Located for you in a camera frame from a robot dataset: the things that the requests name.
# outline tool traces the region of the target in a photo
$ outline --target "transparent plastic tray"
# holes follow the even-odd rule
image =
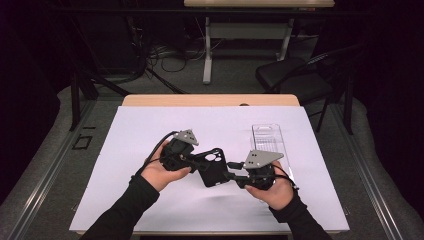
[[[252,149],[284,154],[280,159],[284,171],[294,181],[289,158],[284,146],[283,136],[278,124],[254,124],[251,137]]]

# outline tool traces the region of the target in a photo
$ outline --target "desk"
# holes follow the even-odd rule
[[[186,7],[238,7],[238,8],[322,8],[333,7],[333,0],[184,0]],[[277,60],[284,60],[290,41],[294,19],[287,23],[213,23],[206,17],[206,56],[203,83],[211,83],[211,38],[282,39]]]
[[[240,107],[243,103],[250,106]],[[219,147],[227,161],[244,161],[250,150],[252,122],[281,126],[303,202],[326,231],[349,230],[303,107],[293,95],[250,94],[127,96],[114,118],[70,230],[85,232],[112,206],[125,191],[130,176],[170,130],[192,128],[200,143],[193,153]],[[198,172],[165,188],[134,227],[134,234],[140,235],[276,233],[287,234],[290,229],[277,223],[266,204],[239,189],[234,181],[206,188]]]

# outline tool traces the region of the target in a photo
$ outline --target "black backdrop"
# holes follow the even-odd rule
[[[0,201],[52,127],[70,84],[65,55],[35,1],[0,1]]]
[[[69,62],[33,1],[1,2],[1,200],[54,122],[56,93],[69,85]],[[377,154],[405,199],[424,218],[424,6],[415,0],[336,0],[336,9],[372,10],[372,19],[328,20],[315,54],[368,43],[355,97],[368,110]]]
[[[314,54],[368,44],[356,68],[354,96],[367,108],[382,165],[424,219],[424,2],[335,2],[337,9],[367,10],[374,17],[328,20]]]

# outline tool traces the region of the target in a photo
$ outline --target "wooden table edge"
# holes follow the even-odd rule
[[[292,94],[131,94],[122,106],[300,106]]]

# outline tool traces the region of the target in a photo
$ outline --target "white tabletop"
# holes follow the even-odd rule
[[[349,230],[303,107],[119,107],[70,226],[85,232],[123,194],[130,176],[171,131],[192,129],[193,153],[221,148],[227,162],[244,161],[252,124],[281,127],[299,195],[328,232]],[[287,233],[263,202],[231,181],[206,188],[198,172],[171,183],[134,228],[135,234]]]

